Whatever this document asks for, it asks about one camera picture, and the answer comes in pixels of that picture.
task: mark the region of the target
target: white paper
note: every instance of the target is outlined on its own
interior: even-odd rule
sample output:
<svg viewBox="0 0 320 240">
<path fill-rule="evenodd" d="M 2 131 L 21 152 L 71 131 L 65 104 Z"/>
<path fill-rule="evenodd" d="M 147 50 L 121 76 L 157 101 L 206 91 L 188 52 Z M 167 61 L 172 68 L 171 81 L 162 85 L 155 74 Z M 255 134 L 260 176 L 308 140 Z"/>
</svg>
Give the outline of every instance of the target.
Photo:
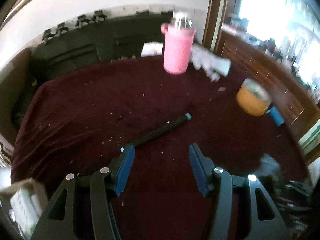
<svg viewBox="0 0 320 240">
<path fill-rule="evenodd" d="M 141 57 L 155 56 L 162 54 L 162 43 L 159 42 L 148 42 L 143 45 Z"/>
</svg>

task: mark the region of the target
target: white cloth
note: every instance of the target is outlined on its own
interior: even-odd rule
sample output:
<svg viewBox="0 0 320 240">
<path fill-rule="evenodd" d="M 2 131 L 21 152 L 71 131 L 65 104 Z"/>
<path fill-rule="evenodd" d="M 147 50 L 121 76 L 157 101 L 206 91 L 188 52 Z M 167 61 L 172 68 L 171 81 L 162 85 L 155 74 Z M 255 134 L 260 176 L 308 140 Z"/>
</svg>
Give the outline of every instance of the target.
<svg viewBox="0 0 320 240">
<path fill-rule="evenodd" d="M 220 58 L 206 48 L 193 44 L 190 61 L 196 70 L 201 67 L 211 81 L 219 81 L 220 75 L 227 76 L 231 66 L 231 60 Z"/>
</svg>

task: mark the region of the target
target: window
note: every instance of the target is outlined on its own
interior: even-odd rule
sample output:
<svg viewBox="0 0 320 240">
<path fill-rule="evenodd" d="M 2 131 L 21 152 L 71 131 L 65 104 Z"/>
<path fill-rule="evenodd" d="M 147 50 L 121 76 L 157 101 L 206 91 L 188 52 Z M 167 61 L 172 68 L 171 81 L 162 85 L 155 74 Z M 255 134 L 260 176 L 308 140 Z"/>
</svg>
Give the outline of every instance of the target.
<svg viewBox="0 0 320 240">
<path fill-rule="evenodd" d="M 273 38 L 283 56 L 293 61 L 298 80 L 320 99 L 320 25 L 304 0 L 242 0 L 239 16 L 249 20 L 247 32 L 264 41 Z"/>
</svg>

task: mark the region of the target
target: white wall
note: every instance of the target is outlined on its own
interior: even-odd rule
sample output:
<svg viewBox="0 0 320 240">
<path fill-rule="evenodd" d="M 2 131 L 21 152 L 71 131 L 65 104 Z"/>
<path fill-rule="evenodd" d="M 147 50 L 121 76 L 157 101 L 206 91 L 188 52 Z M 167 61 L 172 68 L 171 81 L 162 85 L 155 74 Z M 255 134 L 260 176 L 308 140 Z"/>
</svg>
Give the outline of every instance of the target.
<svg viewBox="0 0 320 240">
<path fill-rule="evenodd" d="M 207 12 L 209 0 L 32 0 L 0 31 L 0 68 L 48 28 L 100 8 L 133 4 L 169 4 Z"/>
</svg>

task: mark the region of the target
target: black tube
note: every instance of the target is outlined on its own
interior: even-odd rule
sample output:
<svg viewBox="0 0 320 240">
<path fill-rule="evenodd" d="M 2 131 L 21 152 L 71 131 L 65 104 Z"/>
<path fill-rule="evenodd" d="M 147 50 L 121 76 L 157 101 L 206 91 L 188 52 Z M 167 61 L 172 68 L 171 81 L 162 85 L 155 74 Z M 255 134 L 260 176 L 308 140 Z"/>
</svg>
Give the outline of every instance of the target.
<svg viewBox="0 0 320 240">
<path fill-rule="evenodd" d="M 132 142 L 130 142 L 130 144 L 133 144 L 133 146 L 136 148 L 136 147 L 139 147 L 145 143 L 147 143 L 148 141 L 151 141 L 173 129 L 175 129 L 176 127 L 182 125 L 183 123 L 187 122 L 191 120 L 191 114 L 184 114 L 183 116 L 180 116 L 179 118 L 177 118 L 176 120 L 174 121 L 171 121 L 169 123 L 166 123 L 164 126 L 150 132 L 150 133 L 147 133 L 146 135 L 143 135 L 142 137 L 140 138 L 137 138 L 135 140 L 133 140 Z"/>
</svg>

